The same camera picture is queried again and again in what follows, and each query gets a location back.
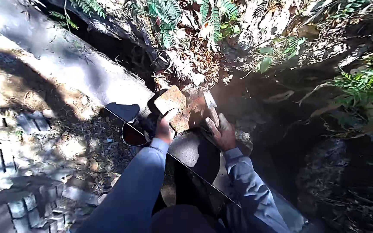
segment hammer handle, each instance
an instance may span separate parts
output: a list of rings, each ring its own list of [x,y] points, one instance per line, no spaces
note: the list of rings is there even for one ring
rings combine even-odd
[[[220,126],[220,119],[218,118],[217,111],[215,111],[215,108],[210,108],[210,118],[214,121],[215,126],[218,128]]]

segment hand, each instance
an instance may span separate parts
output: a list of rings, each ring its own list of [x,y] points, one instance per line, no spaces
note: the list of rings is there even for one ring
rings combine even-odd
[[[220,119],[220,130],[210,118],[206,118],[208,128],[214,135],[215,143],[223,150],[228,151],[235,148],[235,132],[233,126],[227,121],[224,114],[218,115]]]
[[[169,121],[178,113],[178,109],[169,110],[156,124],[155,137],[162,139],[168,145],[172,143],[175,131],[171,129]]]

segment dirt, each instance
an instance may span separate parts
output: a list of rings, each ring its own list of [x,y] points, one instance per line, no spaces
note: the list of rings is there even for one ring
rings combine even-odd
[[[70,170],[63,182],[84,180],[101,195],[111,189],[132,159],[131,147],[122,141],[122,122],[102,117],[103,108],[79,90],[56,77],[43,77],[25,61],[35,58],[0,36],[0,116],[5,130],[20,154],[16,155],[21,175],[53,175]],[[15,117],[23,111],[49,113],[51,130],[26,135]]]

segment bracelet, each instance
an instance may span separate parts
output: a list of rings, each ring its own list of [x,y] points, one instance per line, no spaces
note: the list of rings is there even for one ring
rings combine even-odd
[[[157,150],[157,151],[160,151],[162,154],[163,154],[163,151],[161,150],[161,149],[159,149],[159,148],[156,148],[156,147],[153,147],[153,146],[149,146],[150,148],[153,148],[153,149],[155,149],[155,150]]]

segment hammer head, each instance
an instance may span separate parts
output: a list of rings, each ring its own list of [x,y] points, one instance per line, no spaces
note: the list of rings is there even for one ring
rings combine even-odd
[[[214,98],[212,97],[210,91],[208,89],[203,90],[205,103],[207,103],[208,109],[217,107]]]

